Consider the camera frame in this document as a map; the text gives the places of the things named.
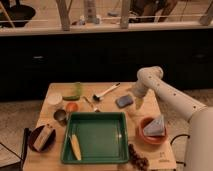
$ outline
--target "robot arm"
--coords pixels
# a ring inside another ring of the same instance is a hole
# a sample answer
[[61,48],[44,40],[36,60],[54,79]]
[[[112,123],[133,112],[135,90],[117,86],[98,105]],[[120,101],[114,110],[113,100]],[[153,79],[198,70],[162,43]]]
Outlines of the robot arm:
[[184,171],[213,171],[213,108],[163,82],[160,67],[142,68],[137,77],[132,87],[136,97],[142,98],[151,88],[189,122]]

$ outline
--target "wooden table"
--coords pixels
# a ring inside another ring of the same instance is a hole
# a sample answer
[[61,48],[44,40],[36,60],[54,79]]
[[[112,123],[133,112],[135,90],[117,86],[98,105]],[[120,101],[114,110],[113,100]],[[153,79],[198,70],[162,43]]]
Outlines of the wooden table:
[[[83,96],[92,100],[94,93],[99,93],[110,87],[115,83],[82,83]],[[126,115],[127,131],[129,143],[133,143],[137,152],[141,156],[146,156],[150,162],[150,170],[157,169],[174,169],[176,168],[175,158],[168,141],[161,146],[151,146],[145,143],[137,143],[135,141],[135,128],[139,121],[146,116],[157,116],[160,114],[160,110],[155,98],[155,94],[152,90],[149,90],[147,95],[143,99],[143,104],[139,110],[135,109],[135,105],[131,105],[124,109],[119,109],[115,104],[115,99],[126,94],[131,94],[129,88],[134,83],[125,82],[121,83],[120,87],[107,94],[103,101],[97,103],[96,106],[104,112],[119,112],[123,111]],[[73,84],[72,83],[52,83],[49,86],[47,96],[53,92],[60,92],[64,96],[71,95]],[[80,99],[76,101],[79,105],[79,111],[92,112],[92,108],[84,101]],[[46,153],[33,152],[28,148],[27,158],[24,164],[25,171],[71,171],[71,170],[134,170],[131,164],[110,164],[110,165],[64,165],[60,161],[60,153],[62,143],[64,141],[65,127],[60,126],[53,119],[53,111],[50,110],[46,100],[44,100],[43,107],[38,119],[37,126],[44,124],[51,124],[56,129],[56,141],[52,148]]]

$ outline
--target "red grapes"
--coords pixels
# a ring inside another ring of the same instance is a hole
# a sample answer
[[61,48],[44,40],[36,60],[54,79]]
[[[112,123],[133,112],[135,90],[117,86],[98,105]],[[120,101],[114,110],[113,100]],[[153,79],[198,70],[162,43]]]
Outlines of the red grapes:
[[147,171],[149,167],[149,161],[146,157],[140,157],[134,149],[133,144],[129,144],[130,162],[134,167],[140,171]]

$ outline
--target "green tray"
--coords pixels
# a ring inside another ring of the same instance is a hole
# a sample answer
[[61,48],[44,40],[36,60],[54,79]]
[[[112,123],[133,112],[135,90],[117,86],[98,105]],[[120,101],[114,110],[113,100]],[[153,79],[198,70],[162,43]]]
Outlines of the green tray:
[[[68,135],[78,138],[82,160],[76,160]],[[72,113],[61,152],[64,164],[114,164],[129,160],[126,119],[123,113]]]

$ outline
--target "orange object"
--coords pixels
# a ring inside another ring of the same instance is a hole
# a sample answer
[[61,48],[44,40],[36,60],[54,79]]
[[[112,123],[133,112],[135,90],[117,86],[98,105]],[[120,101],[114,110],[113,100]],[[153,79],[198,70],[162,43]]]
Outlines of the orange object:
[[69,102],[66,105],[66,112],[70,113],[70,112],[77,112],[78,111],[78,105],[75,102]]
[[148,125],[150,122],[152,122],[153,120],[154,120],[154,118],[152,118],[152,117],[143,118],[141,120],[138,128],[136,129],[136,135],[139,137],[140,140],[143,140],[144,142],[146,142],[148,144],[152,144],[152,145],[163,144],[168,137],[166,127],[165,127],[165,136],[145,136],[143,133],[143,128],[146,125]]

